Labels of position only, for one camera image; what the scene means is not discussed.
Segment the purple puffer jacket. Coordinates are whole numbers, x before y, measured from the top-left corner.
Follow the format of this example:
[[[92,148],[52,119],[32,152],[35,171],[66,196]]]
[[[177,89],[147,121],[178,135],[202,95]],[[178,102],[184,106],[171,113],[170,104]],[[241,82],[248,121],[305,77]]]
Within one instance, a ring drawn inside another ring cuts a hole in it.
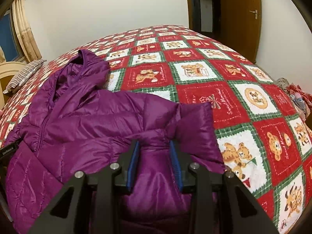
[[[8,208],[18,233],[27,233],[76,171],[96,173],[140,142],[133,192],[121,197],[121,231],[187,233],[191,196],[181,194],[169,143],[212,172],[224,163],[210,103],[179,104],[152,94],[111,92],[108,62],[88,50],[55,72],[38,90],[27,114],[8,133],[20,140],[8,164]]]

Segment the clothes pile on floor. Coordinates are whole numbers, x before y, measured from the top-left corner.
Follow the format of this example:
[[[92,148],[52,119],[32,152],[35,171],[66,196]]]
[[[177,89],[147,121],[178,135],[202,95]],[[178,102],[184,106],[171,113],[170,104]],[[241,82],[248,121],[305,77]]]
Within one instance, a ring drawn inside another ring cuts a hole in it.
[[[306,121],[311,114],[311,94],[304,92],[299,85],[290,84],[286,78],[279,78],[274,81],[274,84],[290,97],[300,118]]]

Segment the red patchwork bear bedspread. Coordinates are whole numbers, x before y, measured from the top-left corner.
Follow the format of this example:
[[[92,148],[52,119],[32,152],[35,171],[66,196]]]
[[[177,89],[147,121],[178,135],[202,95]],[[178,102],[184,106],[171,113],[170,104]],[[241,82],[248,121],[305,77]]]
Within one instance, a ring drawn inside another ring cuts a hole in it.
[[[258,200],[280,233],[291,233],[311,200],[311,131],[289,96],[233,49],[177,25],[87,43],[43,65],[9,100],[1,146],[47,79],[88,50],[108,62],[106,89],[179,104],[210,103],[224,170]]]

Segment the grey striped pillow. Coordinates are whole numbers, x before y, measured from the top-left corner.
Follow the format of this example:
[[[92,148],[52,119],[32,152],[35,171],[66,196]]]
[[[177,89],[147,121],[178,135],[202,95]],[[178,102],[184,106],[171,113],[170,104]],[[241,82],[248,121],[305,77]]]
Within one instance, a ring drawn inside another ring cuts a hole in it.
[[[32,77],[32,75],[34,75],[43,66],[45,62],[45,59],[39,59],[28,64],[15,61],[1,63],[2,77],[6,77],[6,74],[14,74],[13,78],[4,89],[3,94],[17,92],[17,90],[19,90]]]

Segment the cream wooden headboard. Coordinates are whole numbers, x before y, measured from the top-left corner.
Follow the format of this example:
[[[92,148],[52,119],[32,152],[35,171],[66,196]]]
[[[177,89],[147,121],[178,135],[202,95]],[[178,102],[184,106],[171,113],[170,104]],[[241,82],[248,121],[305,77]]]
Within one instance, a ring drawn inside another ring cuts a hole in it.
[[[15,74],[17,74],[20,70],[25,66],[22,62],[9,61],[1,63],[0,66],[0,108],[2,109],[6,104],[6,99],[4,97],[3,91],[6,89],[8,82],[10,81],[8,78],[12,78]]]

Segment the window with blue pane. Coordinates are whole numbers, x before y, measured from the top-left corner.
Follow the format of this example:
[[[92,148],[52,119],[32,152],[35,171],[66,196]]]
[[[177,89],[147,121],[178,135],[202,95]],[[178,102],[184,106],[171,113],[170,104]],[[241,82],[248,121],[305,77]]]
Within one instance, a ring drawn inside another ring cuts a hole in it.
[[[1,18],[0,27],[1,48],[6,61],[24,62],[25,57],[15,32],[11,9]]]

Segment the beige right curtain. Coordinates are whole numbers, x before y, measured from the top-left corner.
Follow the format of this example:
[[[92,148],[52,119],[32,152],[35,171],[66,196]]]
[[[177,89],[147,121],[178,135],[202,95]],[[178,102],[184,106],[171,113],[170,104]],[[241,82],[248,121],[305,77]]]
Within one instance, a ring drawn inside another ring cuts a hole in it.
[[[14,0],[12,3],[12,16],[15,33],[23,54],[28,62],[39,60],[42,55],[35,41],[32,29],[27,20],[24,8],[25,0]]]

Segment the brown wooden door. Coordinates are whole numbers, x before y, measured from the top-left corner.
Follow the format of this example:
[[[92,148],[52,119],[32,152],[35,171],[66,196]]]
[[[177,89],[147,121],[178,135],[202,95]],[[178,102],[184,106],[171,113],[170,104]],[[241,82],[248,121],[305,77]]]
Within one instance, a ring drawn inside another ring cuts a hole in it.
[[[221,43],[255,63],[260,33],[261,0],[221,0]]]

